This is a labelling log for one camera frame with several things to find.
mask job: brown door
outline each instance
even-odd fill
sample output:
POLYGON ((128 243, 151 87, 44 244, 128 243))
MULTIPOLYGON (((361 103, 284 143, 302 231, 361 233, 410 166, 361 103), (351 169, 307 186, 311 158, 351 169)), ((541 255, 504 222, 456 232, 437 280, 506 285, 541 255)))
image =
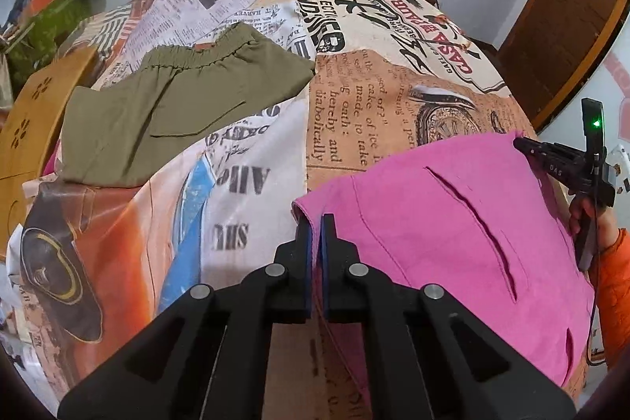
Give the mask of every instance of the brown door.
POLYGON ((498 58, 506 84, 535 128, 584 78, 626 1, 528 1, 498 58))

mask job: hand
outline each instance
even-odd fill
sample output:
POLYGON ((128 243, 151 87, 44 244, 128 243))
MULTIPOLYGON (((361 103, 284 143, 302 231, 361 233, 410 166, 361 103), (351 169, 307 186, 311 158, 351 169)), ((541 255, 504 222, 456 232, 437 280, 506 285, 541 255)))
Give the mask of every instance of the hand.
MULTIPOLYGON (((576 236, 580 231, 580 218, 582 213, 591 218, 595 217, 595 207, 593 201, 582 193, 578 194, 571 201, 569 206, 569 229, 571 234, 576 236)), ((600 207, 597 209, 597 246, 600 251, 604 251, 617 241, 619 236, 619 227, 617 226, 617 217, 612 208, 600 207)))

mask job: paw print cutout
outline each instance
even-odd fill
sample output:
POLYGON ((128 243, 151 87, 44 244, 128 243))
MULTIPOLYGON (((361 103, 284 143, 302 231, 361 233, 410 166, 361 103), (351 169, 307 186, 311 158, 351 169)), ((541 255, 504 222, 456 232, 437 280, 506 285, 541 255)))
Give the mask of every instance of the paw print cutout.
POLYGON ((17 148, 20 146, 20 141, 24 139, 26 136, 26 130, 28 129, 28 124, 30 124, 29 119, 23 119, 20 126, 13 133, 13 142, 11 143, 11 148, 17 148))
POLYGON ((52 81, 52 77, 46 77, 42 82, 40 82, 31 95, 31 98, 33 100, 37 100, 37 98, 39 98, 39 95, 41 95, 48 89, 48 84, 50 84, 50 81, 52 81))

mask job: orange jacket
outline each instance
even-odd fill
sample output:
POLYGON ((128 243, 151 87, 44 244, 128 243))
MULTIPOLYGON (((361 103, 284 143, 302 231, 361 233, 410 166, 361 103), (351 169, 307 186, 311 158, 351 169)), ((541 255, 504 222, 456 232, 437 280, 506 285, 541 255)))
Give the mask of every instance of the orange jacket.
POLYGON ((601 272, 595 265, 589 271, 597 291, 597 306, 608 368, 615 365, 621 350, 630 341, 630 237, 619 230, 615 244, 600 255, 601 272))

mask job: person's arm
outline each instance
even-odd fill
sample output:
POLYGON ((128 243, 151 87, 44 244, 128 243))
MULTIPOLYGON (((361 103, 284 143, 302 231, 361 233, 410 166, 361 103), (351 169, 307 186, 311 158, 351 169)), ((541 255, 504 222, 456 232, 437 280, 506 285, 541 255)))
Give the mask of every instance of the person's arm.
MULTIPOLYGON (((577 196, 569 207, 569 226, 573 234, 580 231, 582 212, 595 215, 593 203, 577 196)), ((588 271, 591 283, 597 287, 597 307, 606 351, 606 364, 611 368, 630 342, 630 237, 625 228, 617 228, 612 209, 604 209, 597 217, 599 257, 593 258, 588 271)))

